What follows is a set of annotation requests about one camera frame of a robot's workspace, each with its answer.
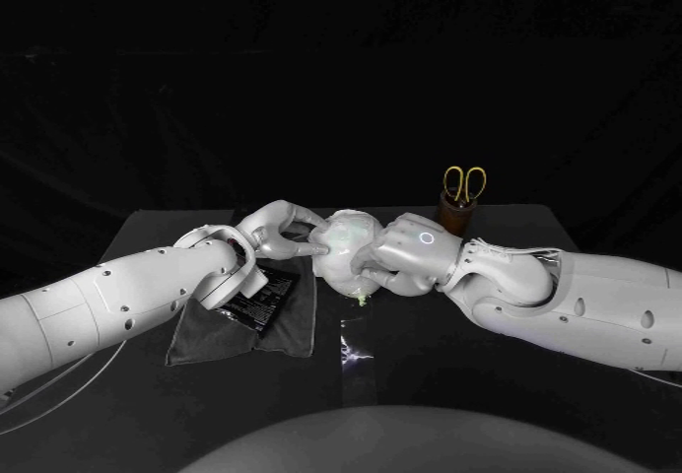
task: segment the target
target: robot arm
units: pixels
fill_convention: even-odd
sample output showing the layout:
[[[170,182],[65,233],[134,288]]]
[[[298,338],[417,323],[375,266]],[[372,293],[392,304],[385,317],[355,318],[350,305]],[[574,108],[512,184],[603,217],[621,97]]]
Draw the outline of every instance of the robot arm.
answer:
[[[281,237],[280,230],[296,222],[327,224],[303,207],[273,202],[236,228],[195,229],[174,246],[108,261],[0,300],[0,394],[154,328],[190,297],[208,309],[238,292],[251,297],[267,283],[257,257],[285,259],[329,251],[322,244]]]
[[[362,268],[375,260],[398,274]],[[617,368],[682,371],[682,273],[616,256],[461,238],[412,214],[352,262],[401,295],[428,281],[482,328]]]

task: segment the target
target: pen holder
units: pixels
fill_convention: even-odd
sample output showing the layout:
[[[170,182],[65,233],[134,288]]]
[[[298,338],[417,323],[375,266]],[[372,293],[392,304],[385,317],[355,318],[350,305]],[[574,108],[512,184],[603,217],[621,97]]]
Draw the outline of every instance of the pen holder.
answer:
[[[451,198],[446,192],[440,194],[437,222],[444,226],[444,229],[457,237],[464,236],[471,214],[476,210],[476,200],[469,202],[466,207],[454,205]]]

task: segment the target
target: gold scissors handle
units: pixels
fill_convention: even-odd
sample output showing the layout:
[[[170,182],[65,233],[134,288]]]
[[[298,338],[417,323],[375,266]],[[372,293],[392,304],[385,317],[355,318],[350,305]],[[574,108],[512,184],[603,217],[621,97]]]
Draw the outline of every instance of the gold scissors handle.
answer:
[[[451,170],[457,170],[459,171],[459,185],[457,185],[457,193],[456,195],[451,195],[450,194],[450,189],[447,188],[447,175],[450,173]],[[480,194],[483,193],[483,189],[486,188],[486,171],[483,170],[483,168],[480,167],[476,167],[476,168],[471,168],[467,172],[466,172],[466,177],[464,177],[464,171],[461,170],[461,167],[460,166],[450,166],[447,168],[447,171],[444,172],[444,176],[443,176],[443,187],[444,187],[444,192],[447,193],[447,195],[451,197],[451,199],[454,200],[454,202],[459,201],[459,197],[461,195],[461,184],[463,187],[464,187],[464,201],[469,202],[469,177],[471,175],[471,172],[476,171],[476,170],[480,170],[480,173],[483,174],[483,185],[480,187],[480,190],[479,190],[479,193],[474,195],[474,197],[471,197],[471,200],[476,200],[480,196]]]

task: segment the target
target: scissors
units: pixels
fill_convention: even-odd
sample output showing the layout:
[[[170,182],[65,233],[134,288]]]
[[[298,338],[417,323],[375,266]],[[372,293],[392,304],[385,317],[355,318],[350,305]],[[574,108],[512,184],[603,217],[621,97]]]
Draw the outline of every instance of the scissors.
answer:
[[[456,195],[451,195],[450,194],[450,190],[447,188],[447,175],[450,173],[451,170],[459,170],[459,185],[457,185],[457,193]],[[483,186],[480,187],[480,190],[479,190],[479,193],[476,194],[474,197],[470,197],[470,194],[469,194],[469,176],[471,174],[473,171],[476,170],[480,170],[480,173],[483,174]],[[460,199],[460,196],[461,196],[461,184],[463,185],[463,188],[464,188],[464,196],[463,196],[463,199]],[[453,199],[453,201],[460,205],[463,202],[466,202],[466,204],[469,203],[470,200],[476,200],[480,196],[480,194],[483,193],[483,189],[486,188],[486,171],[483,170],[483,168],[471,168],[467,172],[466,172],[466,177],[464,177],[464,171],[461,170],[461,167],[460,166],[450,166],[450,168],[447,168],[447,171],[444,172],[444,176],[443,176],[443,187],[444,187],[444,192],[446,194],[450,196],[450,198]]]

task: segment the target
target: dark gray cloth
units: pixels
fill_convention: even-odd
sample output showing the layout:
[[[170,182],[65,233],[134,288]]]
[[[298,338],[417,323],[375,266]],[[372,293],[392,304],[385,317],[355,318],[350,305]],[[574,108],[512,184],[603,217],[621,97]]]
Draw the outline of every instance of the dark gray cloth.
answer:
[[[264,334],[208,310],[190,299],[180,313],[166,365],[187,365],[235,357],[251,350],[278,351],[291,357],[313,355],[317,288],[310,257],[285,261],[258,260],[258,266],[300,276],[284,307]]]

